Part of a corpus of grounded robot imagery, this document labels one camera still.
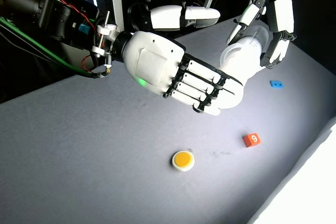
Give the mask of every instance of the red dice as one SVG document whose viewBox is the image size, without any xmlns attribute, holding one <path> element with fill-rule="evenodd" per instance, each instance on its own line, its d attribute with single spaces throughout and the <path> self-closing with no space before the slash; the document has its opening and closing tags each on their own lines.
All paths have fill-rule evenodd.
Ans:
<svg viewBox="0 0 336 224">
<path fill-rule="evenodd" d="M 246 147 L 251 147 L 257 144 L 260 144 L 260 138 L 257 133 L 248 134 L 243 137 Z"/>
</svg>

